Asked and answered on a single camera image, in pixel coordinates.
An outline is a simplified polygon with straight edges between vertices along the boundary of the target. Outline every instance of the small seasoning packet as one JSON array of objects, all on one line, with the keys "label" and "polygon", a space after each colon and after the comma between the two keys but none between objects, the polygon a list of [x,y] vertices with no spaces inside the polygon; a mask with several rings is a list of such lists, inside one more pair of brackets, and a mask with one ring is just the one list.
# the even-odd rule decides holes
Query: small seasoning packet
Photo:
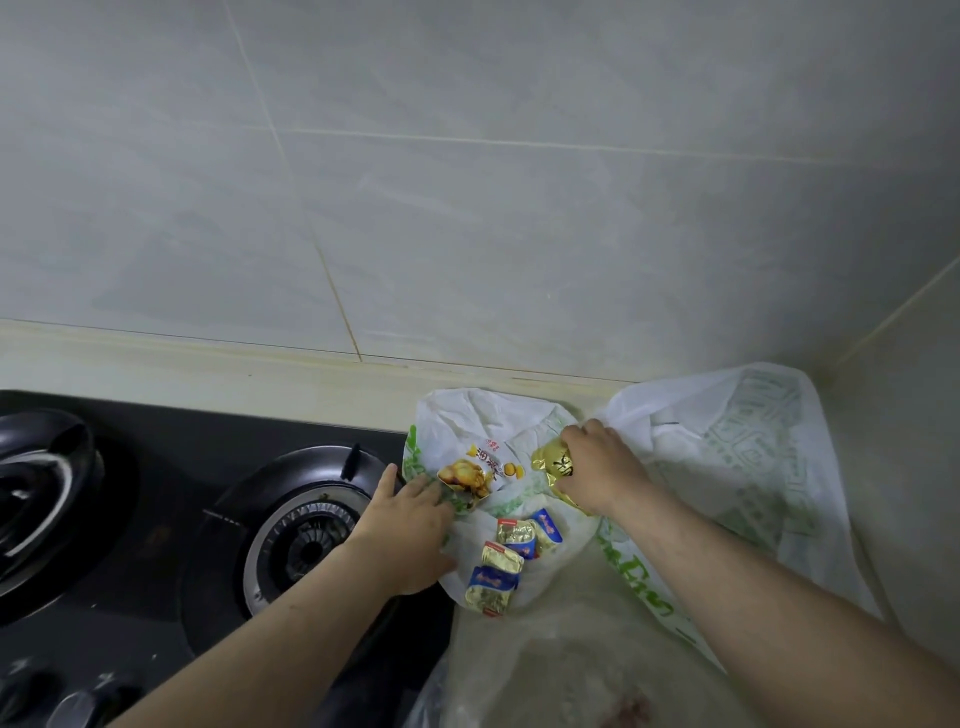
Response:
[{"label": "small seasoning packet", "polygon": [[553,523],[550,514],[546,508],[541,508],[537,513],[530,517],[534,522],[534,529],[537,531],[537,555],[556,548],[564,542],[557,525]]},{"label": "small seasoning packet", "polygon": [[477,567],[467,584],[467,606],[488,617],[501,617],[507,611],[510,595],[519,583],[516,574],[493,567]]},{"label": "small seasoning packet", "polygon": [[537,558],[537,527],[533,521],[497,519],[496,541],[513,549],[524,559]]},{"label": "small seasoning packet", "polygon": [[480,554],[480,563],[487,567],[494,567],[507,573],[519,574],[523,569],[523,557],[510,548],[487,541],[483,544]]}]

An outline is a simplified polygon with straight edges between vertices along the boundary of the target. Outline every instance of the person's left hand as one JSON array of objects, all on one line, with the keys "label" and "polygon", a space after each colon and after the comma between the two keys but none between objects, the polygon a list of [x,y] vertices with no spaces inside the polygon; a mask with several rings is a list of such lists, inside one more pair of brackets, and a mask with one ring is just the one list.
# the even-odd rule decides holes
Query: person's left hand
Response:
[{"label": "person's left hand", "polygon": [[457,568],[440,551],[454,516],[453,504],[441,502],[440,481],[418,475],[394,495],[395,485],[396,465],[388,465],[344,543],[382,574],[388,596],[419,592]]}]

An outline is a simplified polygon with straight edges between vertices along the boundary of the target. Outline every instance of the tiled wall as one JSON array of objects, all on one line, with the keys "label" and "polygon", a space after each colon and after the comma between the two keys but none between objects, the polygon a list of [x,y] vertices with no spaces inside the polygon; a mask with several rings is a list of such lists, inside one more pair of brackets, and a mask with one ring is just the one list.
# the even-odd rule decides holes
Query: tiled wall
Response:
[{"label": "tiled wall", "polygon": [[640,379],[955,254],[948,0],[3,0],[0,317]]},{"label": "tiled wall", "polygon": [[824,405],[900,623],[960,669],[960,261],[840,367]]}]

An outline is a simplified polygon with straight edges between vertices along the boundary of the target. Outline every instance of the person's right hand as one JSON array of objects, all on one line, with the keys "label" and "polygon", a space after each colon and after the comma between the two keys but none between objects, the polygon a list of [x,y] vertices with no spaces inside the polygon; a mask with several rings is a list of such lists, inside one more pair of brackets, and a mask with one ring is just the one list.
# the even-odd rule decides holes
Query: person's right hand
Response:
[{"label": "person's right hand", "polygon": [[557,487],[584,510],[616,519],[617,508],[631,495],[654,487],[616,430],[599,420],[565,427],[561,439],[570,450],[573,475],[558,478]]}]

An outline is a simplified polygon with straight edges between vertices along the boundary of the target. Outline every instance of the white plastic bag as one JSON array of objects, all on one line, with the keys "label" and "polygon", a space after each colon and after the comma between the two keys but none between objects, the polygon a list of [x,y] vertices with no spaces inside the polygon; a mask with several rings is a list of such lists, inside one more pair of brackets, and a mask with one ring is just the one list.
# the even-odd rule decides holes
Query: white plastic bag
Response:
[{"label": "white plastic bag", "polygon": [[761,725],[723,673],[637,603],[595,542],[525,609],[460,613],[447,660],[442,720],[417,728]]},{"label": "white plastic bag", "polygon": [[[473,455],[477,462],[496,475],[493,493],[472,511],[458,513],[444,547],[457,559],[458,568],[440,583],[461,606],[466,606],[464,594],[473,568],[480,565],[483,544],[496,536],[498,518],[526,518],[546,508],[564,538],[562,544],[524,565],[510,609],[535,599],[593,538],[600,520],[554,497],[546,476],[530,467],[533,451],[574,423],[574,417],[554,402],[482,389],[438,390],[418,402],[403,452],[405,478],[420,473],[436,476],[470,453],[477,453]],[[506,469],[512,475],[505,474],[508,463],[514,465]]]},{"label": "white plastic bag", "polygon": [[[661,485],[790,569],[879,616],[853,560],[827,422],[802,372],[757,363],[635,384],[597,417],[620,433]],[[597,536],[660,622],[719,666],[627,535],[605,520]]]}]

